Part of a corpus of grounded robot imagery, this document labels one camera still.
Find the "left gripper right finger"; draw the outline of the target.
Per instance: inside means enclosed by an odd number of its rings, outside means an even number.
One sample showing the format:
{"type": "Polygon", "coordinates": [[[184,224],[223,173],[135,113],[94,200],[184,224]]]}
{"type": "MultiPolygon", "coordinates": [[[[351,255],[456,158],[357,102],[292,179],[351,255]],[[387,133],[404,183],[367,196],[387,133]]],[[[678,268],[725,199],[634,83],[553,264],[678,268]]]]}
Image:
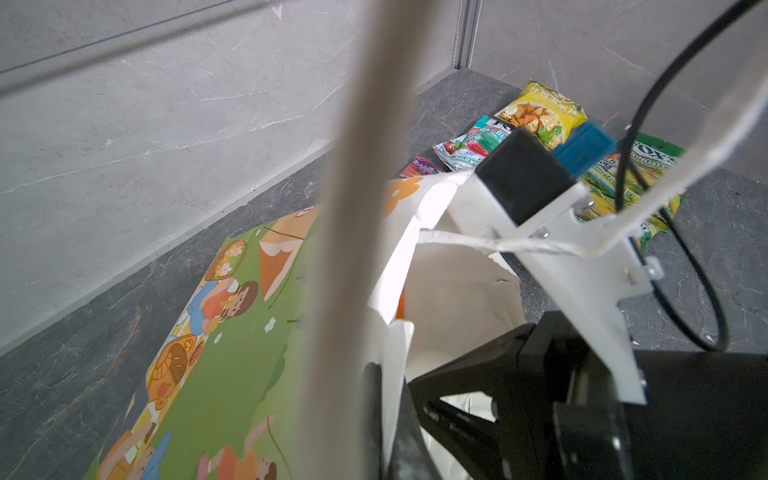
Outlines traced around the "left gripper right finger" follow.
{"type": "Polygon", "coordinates": [[[392,480],[440,480],[440,473],[427,449],[410,388],[403,381],[398,419],[388,467],[392,480]]]}

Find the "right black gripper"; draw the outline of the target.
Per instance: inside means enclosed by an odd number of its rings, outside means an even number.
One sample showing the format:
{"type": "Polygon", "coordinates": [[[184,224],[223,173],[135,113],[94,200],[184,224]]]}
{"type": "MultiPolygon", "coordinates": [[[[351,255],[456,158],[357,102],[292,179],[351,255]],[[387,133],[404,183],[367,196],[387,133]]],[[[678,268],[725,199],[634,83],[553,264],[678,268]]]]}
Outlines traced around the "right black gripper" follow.
{"type": "Polygon", "coordinates": [[[474,479],[632,479],[613,376],[559,311],[409,384],[422,427],[474,479]]]}

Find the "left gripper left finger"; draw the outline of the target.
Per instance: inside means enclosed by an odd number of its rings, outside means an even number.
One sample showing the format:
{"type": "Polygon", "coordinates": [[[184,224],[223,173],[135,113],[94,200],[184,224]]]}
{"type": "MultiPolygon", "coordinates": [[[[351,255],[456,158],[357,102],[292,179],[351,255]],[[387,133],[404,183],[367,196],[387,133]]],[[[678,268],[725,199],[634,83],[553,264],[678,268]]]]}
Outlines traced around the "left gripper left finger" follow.
{"type": "Polygon", "coordinates": [[[383,478],[382,370],[368,363],[362,374],[364,479],[383,478]]]}

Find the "white floral paper bag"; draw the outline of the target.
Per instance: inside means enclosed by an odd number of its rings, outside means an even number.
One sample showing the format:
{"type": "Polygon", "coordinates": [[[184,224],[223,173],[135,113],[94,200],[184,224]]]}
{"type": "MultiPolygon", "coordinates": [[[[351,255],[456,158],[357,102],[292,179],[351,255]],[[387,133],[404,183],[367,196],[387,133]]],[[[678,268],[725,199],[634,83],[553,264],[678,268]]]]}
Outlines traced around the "white floral paper bag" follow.
{"type": "MultiPolygon", "coordinates": [[[[383,473],[403,381],[529,323],[555,302],[511,252],[467,245],[448,207],[477,167],[387,180],[432,1],[384,1],[332,165],[310,207],[226,243],[101,452],[99,479],[360,479],[362,374],[382,370],[383,473]],[[402,290],[405,318],[396,320],[402,290]]],[[[767,106],[757,53],[694,145],[609,240],[724,162],[767,106]]]]}

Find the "purple snack pack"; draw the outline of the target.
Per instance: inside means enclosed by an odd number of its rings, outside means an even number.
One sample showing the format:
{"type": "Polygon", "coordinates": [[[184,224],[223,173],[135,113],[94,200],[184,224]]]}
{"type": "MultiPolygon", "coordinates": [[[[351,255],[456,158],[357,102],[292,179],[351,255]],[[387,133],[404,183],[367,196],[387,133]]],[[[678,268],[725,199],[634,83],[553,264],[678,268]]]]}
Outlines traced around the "purple snack pack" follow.
{"type": "Polygon", "coordinates": [[[398,175],[399,178],[412,178],[421,176],[430,176],[443,173],[443,170],[437,167],[430,160],[416,156],[398,175]]]}

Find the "green snack pack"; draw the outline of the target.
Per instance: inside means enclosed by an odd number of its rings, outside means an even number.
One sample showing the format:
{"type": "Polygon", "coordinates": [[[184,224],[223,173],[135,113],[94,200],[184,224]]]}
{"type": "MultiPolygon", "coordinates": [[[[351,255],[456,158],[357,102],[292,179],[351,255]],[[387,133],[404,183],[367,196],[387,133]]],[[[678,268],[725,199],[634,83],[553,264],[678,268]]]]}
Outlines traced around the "green snack pack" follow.
{"type": "MultiPolygon", "coordinates": [[[[628,167],[624,180],[623,205],[625,208],[635,205],[645,192],[673,168],[684,150],[665,140],[639,133],[630,152],[632,164],[628,167]]],[[[579,181],[590,190],[593,204],[578,213],[580,222],[591,221],[615,213],[616,174],[620,153],[618,151],[604,157],[592,166],[579,181]]],[[[635,241],[644,250],[649,241],[659,233],[669,230],[666,218],[673,219],[679,209],[685,192],[673,197],[664,207],[666,215],[655,212],[641,223],[642,234],[635,241]]]]}

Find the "teal red snack bag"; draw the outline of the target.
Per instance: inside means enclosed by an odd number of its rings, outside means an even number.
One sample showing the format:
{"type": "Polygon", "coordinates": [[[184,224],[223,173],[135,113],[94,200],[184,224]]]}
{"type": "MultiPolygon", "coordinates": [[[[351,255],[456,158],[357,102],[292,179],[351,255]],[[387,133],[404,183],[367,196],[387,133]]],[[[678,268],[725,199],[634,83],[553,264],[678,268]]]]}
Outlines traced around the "teal red snack bag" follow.
{"type": "Polygon", "coordinates": [[[510,125],[489,116],[481,117],[465,134],[432,147],[451,170],[477,167],[512,132],[510,125]]]}

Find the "yellow green snack bag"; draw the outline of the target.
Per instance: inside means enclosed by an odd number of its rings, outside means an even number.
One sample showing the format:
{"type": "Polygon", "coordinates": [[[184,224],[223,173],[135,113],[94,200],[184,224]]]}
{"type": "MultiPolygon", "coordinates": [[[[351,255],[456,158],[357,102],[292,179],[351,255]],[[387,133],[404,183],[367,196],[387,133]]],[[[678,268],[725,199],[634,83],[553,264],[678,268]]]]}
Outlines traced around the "yellow green snack bag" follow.
{"type": "Polygon", "coordinates": [[[580,104],[533,80],[494,117],[527,130],[548,150],[564,145],[572,131],[588,121],[580,104]]]}

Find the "orange snack pack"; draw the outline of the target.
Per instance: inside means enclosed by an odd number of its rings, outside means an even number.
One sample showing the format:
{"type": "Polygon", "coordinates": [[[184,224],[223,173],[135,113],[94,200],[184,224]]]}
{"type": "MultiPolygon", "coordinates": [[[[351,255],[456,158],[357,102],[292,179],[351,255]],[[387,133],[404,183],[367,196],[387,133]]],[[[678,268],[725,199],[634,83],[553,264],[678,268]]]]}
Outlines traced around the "orange snack pack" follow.
{"type": "Polygon", "coordinates": [[[405,318],[405,300],[406,300],[406,292],[405,290],[402,290],[399,296],[397,310],[395,319],[396,320],[403,320],[405,318]]]}

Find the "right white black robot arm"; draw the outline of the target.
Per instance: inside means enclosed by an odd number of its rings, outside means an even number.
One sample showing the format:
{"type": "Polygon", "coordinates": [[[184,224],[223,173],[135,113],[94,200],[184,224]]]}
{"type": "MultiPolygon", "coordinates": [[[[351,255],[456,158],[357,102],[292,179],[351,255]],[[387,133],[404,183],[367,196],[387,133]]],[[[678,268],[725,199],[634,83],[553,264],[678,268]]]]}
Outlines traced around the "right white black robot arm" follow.
{"type": "Polygon", "coordinates": [[[763,479],[767,360],[640,350],[642,405],[558,312],[412,381],[420,424],[475,479],[763,479]]]}

